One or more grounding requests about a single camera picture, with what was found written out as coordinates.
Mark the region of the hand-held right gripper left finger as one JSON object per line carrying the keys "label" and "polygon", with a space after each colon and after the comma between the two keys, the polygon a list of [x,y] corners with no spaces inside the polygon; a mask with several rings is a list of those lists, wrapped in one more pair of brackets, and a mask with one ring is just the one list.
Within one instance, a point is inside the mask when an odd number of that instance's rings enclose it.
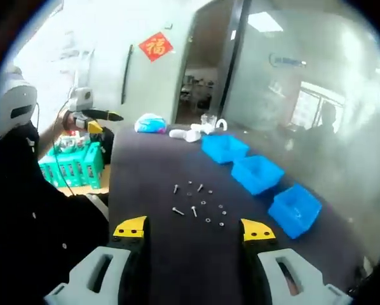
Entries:
{"label": "hand-held right gripper left finger", "polygon": [[149,304],[149,218],[118,224],[107,247],[97,247],[44,297],[45,304]]}

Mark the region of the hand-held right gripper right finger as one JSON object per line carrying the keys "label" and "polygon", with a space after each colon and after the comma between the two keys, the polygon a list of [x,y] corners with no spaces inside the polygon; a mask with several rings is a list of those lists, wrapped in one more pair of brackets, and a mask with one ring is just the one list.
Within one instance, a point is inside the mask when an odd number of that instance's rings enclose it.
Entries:
{"label": "hand-held right gripper right finger", "polygon": [[239,275],[244,304],[351,304],[304,257],[280,248],[267,225],[239,220]]}

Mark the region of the person's left hand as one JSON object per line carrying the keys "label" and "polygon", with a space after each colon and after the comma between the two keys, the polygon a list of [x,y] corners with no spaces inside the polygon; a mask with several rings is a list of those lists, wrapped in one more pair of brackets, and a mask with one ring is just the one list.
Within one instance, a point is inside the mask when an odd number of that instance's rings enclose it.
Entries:
{"label": "person's left hand", "polygon": [[63,110],[58,117],[60,127],[63,131],[76,131],[78,128],[74,122],[74,115],[70,110]]}

